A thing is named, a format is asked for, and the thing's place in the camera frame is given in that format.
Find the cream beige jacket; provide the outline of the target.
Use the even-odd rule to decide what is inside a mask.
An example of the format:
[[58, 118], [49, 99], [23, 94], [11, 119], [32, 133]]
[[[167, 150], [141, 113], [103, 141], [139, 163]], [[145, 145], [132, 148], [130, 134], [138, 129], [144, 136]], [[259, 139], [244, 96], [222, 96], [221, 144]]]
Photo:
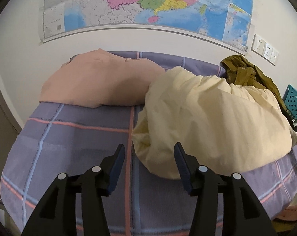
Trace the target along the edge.
[[262, 167], [294, 145], [293, 130], [270, 90], [197, 76], [182, 67], [150, 85], [132, 139], [141, 163], [172, 180], [179, 179], [176, 143], [222, 175]]

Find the purple plaid bed sheet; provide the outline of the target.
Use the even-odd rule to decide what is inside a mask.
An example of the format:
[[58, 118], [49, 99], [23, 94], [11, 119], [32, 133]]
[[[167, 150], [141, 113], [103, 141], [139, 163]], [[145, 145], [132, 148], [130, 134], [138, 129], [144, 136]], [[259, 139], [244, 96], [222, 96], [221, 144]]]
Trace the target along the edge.
[[[182, 66], [195, 75], [223, 76], [225, 69], [182, 56], [150, 52], [112, 52], [147, 58], [164, 69]], [[188, 235], [196, 198], [180, 181], [151, 174], [131, 149], [131, 126], [142, 107], [82, 108], [40, 103], [8, 154], [1, 176], [3, 204], [23, 231], [36, 204], [59, 173], [83, 174], [122, 143], [126, 159], [114, 192], [103, 198], [111, 235]], [[244, 178], [270, 218], [297, 193], [297, 146], [283, 158], [248, 172]]]

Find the blue plastic basket shelf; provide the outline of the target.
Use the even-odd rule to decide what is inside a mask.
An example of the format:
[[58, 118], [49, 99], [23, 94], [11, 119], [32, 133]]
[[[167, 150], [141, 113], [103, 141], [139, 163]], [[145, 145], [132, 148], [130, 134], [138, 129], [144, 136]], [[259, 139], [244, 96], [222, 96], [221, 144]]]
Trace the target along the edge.
[[292, 116], [297, 120], [297, 90], [290, 84], [285, 91], [284, 103]]

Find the folded pink garment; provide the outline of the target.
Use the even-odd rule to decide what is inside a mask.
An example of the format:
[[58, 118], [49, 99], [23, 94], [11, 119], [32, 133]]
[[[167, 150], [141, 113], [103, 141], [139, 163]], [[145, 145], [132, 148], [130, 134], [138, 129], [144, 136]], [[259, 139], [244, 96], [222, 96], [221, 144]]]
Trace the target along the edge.
[[97, 108], [143, 104], [149, 86], [165, 70], [149, 59], [131, 59], [102, 49], [76, 55], [43, 84], [40, 102]]

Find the olive brown jacket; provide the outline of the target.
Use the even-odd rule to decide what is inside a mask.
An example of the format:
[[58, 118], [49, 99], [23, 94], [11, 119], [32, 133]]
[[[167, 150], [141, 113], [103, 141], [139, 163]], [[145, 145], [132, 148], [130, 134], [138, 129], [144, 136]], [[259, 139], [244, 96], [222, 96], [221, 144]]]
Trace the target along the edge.
[[258, 89], [268, 89], [277, 99], [282, 114], [287, 118], [290, 126], [294, 128], [293, 121], [287, 112], [286, 105], [280, 95], [279, 89], [273, 80], [242, 55], [231, 55], [225, 58], [221, 65], [225, 68], [227, 82], [240, 86], [253, 86]]

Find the white wall switch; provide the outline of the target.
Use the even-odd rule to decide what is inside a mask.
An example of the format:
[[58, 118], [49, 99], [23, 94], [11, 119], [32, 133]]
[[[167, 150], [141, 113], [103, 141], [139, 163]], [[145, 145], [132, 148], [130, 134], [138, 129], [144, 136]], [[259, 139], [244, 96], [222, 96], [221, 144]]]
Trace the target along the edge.
[[276, 65], [278, 58], [279, 58], [279, 52], [276, 49], [273, 49], [270, 57], [271, 64]]

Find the white wall socket middle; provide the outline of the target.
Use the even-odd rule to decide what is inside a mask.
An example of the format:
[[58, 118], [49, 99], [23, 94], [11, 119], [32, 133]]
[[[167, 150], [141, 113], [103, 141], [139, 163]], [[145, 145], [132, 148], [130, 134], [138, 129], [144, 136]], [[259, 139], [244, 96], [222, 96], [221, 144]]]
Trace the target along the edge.
[[271, 56], [272, 56], [272, 53], [273, 53], [273, 47], [269, 44], [269, 43], [266, 43], [265, 46], [264, 46], [264, 51], [263, 51], [263, 54], [262, 56], [270, 61], [271, 60]]

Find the white wall socket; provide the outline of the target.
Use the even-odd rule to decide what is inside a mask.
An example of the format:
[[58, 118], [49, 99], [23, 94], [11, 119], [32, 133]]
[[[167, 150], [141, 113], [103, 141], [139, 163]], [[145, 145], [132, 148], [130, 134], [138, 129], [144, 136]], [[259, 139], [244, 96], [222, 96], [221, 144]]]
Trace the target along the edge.
[[270, 61], [271, 60], [271, 56], [272, 56], [272, 53], [273, 53], [273, 47], [269, 44], [269, 43], [266, 43], [265, 46], [264, 46], [264, 51], [263, 51], [263, 54], [262, 56]]
[[251, 50], [259, 55], [264, 54], [266, 42], [259, 35], [255, 34], [251, 46]]

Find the white wall socket left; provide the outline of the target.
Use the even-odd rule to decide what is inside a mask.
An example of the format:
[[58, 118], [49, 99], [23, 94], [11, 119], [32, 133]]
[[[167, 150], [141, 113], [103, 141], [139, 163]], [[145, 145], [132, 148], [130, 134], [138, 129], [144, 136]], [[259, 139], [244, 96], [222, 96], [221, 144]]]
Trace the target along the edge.
[[259, 35], [255, 34], [251, 46], [251, 50], [259, 55], [264, 54], [266, 42]]

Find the colourful wall map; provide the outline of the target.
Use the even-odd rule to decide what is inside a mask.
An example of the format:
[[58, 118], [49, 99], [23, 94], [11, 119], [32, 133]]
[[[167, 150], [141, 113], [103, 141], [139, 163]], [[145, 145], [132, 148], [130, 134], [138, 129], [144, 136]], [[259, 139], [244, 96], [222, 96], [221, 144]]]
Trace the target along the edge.
[[105, 27], [190, 31], [248, 50], [253, 0], [44, 0], [43, 38]]

